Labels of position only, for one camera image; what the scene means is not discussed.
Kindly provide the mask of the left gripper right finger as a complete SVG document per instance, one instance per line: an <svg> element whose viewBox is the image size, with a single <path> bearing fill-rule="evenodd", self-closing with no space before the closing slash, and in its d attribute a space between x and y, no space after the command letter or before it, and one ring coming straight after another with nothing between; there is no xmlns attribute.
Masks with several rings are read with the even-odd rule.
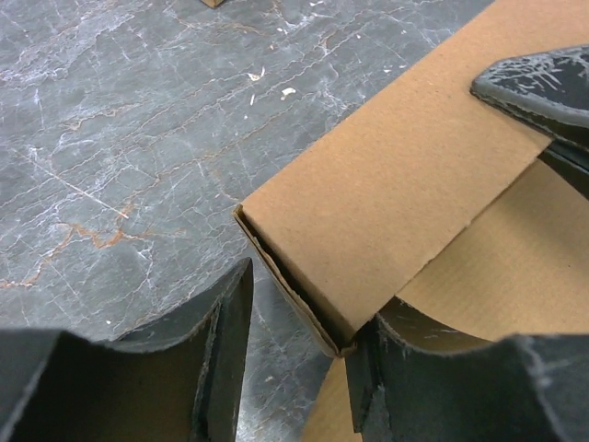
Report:
<svg viewBox="0 0 589 442"><path fill-rule="evenodd" d="M366 441L584 441L588 338L486 341L391 300L346 359L352 425Z"/></svg>

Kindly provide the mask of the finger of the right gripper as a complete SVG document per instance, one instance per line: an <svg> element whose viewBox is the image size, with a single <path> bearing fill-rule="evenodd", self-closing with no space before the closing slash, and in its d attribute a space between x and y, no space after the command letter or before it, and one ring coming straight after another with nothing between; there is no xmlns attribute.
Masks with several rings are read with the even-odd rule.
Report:
<svg viewBox="0 0 589 442"><path fill-rule="evenodd" d="M549 136L539 159L588 195L588 47L560 48L493 63L470 93Z"/></svg>

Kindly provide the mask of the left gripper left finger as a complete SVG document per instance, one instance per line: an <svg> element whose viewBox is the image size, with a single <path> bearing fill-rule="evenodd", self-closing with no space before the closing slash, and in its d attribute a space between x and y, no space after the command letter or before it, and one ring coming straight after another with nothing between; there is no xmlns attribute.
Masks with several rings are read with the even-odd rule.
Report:
<svg viewBox="0 0 589 442"><path fill-rule="evenodd" d="M5 441L232 441L254 280L251 259L114 341L1 331Z"/></svg>

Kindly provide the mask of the brown cardboard box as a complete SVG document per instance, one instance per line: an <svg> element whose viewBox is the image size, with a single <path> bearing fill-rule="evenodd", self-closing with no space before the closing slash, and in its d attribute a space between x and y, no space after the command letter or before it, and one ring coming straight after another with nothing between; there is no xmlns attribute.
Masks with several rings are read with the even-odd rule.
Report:
<svg viewBox="0 0 589 442"><path fill-rule="evenodd" d="M209 6L210 8L217 8L219 7L225 0L202 0L204 4Z"/></svg>

